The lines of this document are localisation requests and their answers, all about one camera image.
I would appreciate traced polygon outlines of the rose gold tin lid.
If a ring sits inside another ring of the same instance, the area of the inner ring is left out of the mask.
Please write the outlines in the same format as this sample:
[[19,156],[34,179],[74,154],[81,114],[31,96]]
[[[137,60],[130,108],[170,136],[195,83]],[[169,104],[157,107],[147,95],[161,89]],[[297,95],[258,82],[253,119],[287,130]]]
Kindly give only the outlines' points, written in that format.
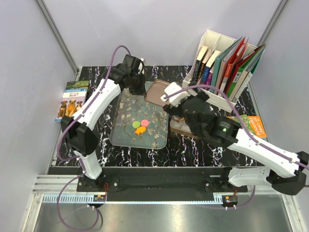
[[165,102],[161,100],[161,97],[165,94],[164,90],[169,86],[169,82],[162,80],[155,80],[147,90],[144,100],[146,102],[163,107]]

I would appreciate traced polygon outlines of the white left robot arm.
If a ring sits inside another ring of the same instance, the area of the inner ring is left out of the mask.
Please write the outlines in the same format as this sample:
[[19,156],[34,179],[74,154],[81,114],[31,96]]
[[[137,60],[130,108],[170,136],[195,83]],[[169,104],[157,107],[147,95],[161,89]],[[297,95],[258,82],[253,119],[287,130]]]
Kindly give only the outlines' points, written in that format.
[[99,138],[94,132],[95,124],[124,89],[128,89],[131,95],[146,96],[144,67],[143,59],[125,55],[123,62],[108,68],[81,109],[61,120],[60,139],[71,147],[72,157],[79,160],[82,173],[88,177],[87,185],[93,191],[104,187],[104,179],[100,177],[102,168],[96,156]]

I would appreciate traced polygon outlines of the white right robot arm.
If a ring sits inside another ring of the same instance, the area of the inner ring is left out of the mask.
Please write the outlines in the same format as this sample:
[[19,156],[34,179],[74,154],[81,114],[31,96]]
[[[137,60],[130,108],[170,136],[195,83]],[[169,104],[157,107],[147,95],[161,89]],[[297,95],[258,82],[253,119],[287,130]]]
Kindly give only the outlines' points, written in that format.
[[161,100],[168,114],[184,118],[191,133],[206,143],[242,153],[263,164],[257,168],[226,168],[219,179],[223,191],[247,185],[270,186],[279,193],[297,195],[306,185],[309,155],[280,149],[253,135],[241,121],[214,114],[209,95],[198,89],[167,87]]

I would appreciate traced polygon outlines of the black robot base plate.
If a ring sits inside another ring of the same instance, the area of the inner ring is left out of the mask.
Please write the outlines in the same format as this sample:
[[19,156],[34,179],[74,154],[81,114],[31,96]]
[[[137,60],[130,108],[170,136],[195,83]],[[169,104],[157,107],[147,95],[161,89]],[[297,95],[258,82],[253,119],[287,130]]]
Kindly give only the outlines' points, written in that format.
[[107,191],[107,202],[169,203],[213,201],[215,193],[247,192],[227,181],[222,167],[107,167],[98,180],[81,177],[78,192]]

